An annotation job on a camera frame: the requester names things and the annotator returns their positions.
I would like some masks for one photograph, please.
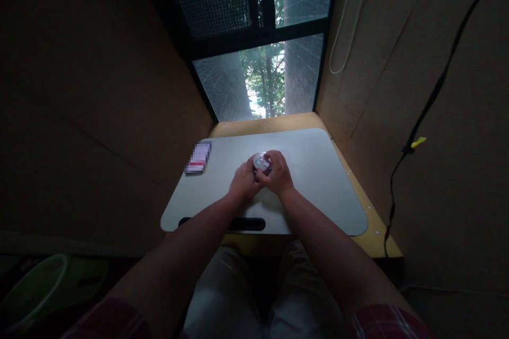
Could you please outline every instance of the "cardboard wall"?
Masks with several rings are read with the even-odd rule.
[[[213,122],[150,0],[0,0],[0,12],[0,228],[151,248]]]
[[[346,67],[333,75],[344,5],[336,1],[317,112],[385,222],[400,149],[472,1],[364,0]],[[358,4],[348,2],[333,70],[346,57]],[[428,141],[396,174],[392,232],[409,283],[509,289],[508,4],[479,3],[418,132]]]

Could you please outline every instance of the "black cable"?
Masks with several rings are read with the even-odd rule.
[[[412,129],[412,132],[410,133],[410,136],[408,137],[407,144],[403,147],[403,155],[399,159],[398,163],[396,164],[396,167],[394,167],[394,171],[392,171],[391,174],[391,197],[392,197],[392,205],[391,205],[391,212],[389,214],[389,224],[387,225],[387,229],[385,230],[385,237],[383,240],[383,249],[385,251],[386,258],[389,258],[389,255],[387,254],[387,240],[389,239],[391,227],[392,227],[392,220],[394,218],[394,212],[396,210],[396,202],[394,200],[394,190],[392,188],[392,182],[394,179],[394,174],[398,170],[399,165],[401,162],[407,157],[409,154],[414,153],[414,149],[412,148],[412,143],[415,140],[415,135],[417,134],[417,130],[420,127],[420,124],[426,117],[426,114],[428,113],[429,109],[435,102],[436,98],[438,97],[438,94],[440,93],[440,90],[442,90],[442,87],[445,82],[445,78],[447,77],[447,72],[449,71],[449,65],[451,63],[452,57],[454,56],[454,53],[456,52],[456,48],[458,47],[458,43],[460,42],[461,36],[463,35],[463,30],[465,29],[465,26],[467,25],[468,19],[470,18],[470,15],[472,14],[473,10],[477,6],[480,0],[474,0],[470,8],[468,8],[468,11],[463,18],[463,21],[460,24],[460,27],[458,28],[458,31],[456,32],[456,37],[454,38],[454,42],[452,44],[451,53],[449,54],[449,59],[447,60],[447,64],[445,65],[444,71],[442,72],[442,75],[438,79],[438,81],[435,84],[435,87],[431,93],[431,95],[428,98],[428,101],[426,102],[426,105],[424,106],[422,112],[420,113],[419,119],[417,119],[417,122],[414,125],[414,128]]]

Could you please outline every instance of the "left hand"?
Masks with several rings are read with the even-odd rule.
[[[228,193],[242,197],[243,200],[250,200],[264,187],[255,180],[253,172],[253,158],[251,156],[247,162],[242,163],[235,171],[230,190]]]

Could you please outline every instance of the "forearm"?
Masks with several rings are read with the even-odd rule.
[[[108,296],[136,307],[156,337],[170,337],[242,201],[227,194],[205,208],[138,262]]]
[[[295,189],[280,195],[286,219],[337,300],[345,318],[367,304],[391,303],[415,315],[371,258]]]

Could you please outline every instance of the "yellow clip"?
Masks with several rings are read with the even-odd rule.
[[[426,138],[420,137],[419,139],[417,139],[415,142],[412,143],[411,147],[416,148],[418,145],[420,145],[421,143],[423,143],[425,141],[427,141]]]

